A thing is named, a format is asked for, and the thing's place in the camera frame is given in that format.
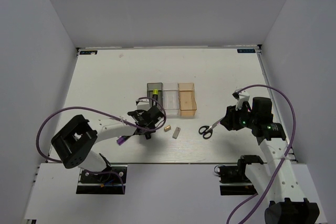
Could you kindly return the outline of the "black handled scissors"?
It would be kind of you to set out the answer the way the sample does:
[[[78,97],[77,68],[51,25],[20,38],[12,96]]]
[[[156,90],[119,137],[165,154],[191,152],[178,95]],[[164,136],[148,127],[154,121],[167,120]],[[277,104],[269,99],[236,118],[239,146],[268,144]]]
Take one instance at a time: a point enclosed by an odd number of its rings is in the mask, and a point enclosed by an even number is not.
[[[201,135],[202,138],[205,139],[205,140],[211,138],[211,136],[213,135],[213,129],[220,124],[221,120],[222,120],[222,118],[219,119],[219,120],[217,120],[212,125],[203,125],[203,126],[201,126],[198,129],[199,135]]]

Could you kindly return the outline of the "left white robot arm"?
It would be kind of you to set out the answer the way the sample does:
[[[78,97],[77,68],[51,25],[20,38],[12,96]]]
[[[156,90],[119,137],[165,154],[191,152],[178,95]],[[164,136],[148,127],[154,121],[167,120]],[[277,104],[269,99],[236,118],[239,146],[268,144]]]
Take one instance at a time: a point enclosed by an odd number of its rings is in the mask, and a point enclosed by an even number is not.
[[[147,111],[135,110],[124,117],[109,117],[106,120],[88,120],[83,115],[74,116],[51,140],[51,144],[66,169],[80,167],[101,182],[110,178],[109,161],[97,154],[92,147],[102,141],[117,139],[122,145],[134,135],[150,139],[157,124],[166,115],[158,107]]]

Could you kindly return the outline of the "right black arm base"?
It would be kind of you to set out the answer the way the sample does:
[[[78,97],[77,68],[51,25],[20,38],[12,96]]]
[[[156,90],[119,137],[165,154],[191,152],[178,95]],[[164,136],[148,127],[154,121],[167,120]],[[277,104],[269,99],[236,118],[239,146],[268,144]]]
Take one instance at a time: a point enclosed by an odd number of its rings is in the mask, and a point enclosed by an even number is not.
[[[252,196],[257,193],[252,182],[246,177],[247,165],[264,164],[258,155],[242,155],[236,165],[217,165],[214,173],[220,178],[221,196]]]

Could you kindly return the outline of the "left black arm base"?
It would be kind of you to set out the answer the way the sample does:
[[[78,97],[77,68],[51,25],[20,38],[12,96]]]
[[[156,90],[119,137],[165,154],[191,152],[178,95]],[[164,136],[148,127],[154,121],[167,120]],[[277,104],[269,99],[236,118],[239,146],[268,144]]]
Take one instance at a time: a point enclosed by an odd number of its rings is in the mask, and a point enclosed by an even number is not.
[[[112,166],[116,174],[94,175],[81,171],[78,179],[76,194],[78,195],[123,195],[127,183],[128,167],[125,165]]]

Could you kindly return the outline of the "purple cap highlighter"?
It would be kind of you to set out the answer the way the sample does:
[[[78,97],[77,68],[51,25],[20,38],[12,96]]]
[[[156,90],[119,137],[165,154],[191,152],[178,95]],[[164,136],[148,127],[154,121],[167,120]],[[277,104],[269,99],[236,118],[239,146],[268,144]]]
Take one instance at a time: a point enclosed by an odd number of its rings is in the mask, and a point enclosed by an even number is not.
[[[131,137],[131,135],[128,135],[128,136],[121,136],[117,139],[117,144],[119,146],[121,146],[123,143],[125,143],[129,138]]]

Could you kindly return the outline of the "yellow cap highlighter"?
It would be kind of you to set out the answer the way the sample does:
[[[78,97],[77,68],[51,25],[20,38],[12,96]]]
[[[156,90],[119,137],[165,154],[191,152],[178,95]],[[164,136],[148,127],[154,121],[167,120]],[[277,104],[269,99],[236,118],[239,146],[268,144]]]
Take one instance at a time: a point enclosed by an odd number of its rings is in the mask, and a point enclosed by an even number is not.
[[[153,92],[152,92],[152,106],[157,106],[158,97],[159,97],[158,89],[153,89]]]

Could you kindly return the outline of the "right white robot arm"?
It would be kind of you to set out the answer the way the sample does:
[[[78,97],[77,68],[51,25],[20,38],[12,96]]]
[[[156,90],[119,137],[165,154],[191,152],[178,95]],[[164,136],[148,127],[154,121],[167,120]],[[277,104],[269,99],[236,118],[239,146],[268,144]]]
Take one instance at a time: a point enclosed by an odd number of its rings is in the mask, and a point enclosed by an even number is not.
[[[318,204],[310,202],[301,190],[292,162],[285,155],[289,144],[284,129],[273,117],[269,98],[253,98],[251,109],[247,102],[239,109],[227,107],[221,125],[229,131],[250,129],[265,157],[241,156],[233,177],[250,181],[260,196],[251,215],[263,201],[268,203],[265,223],[315,223],[320,214]]]

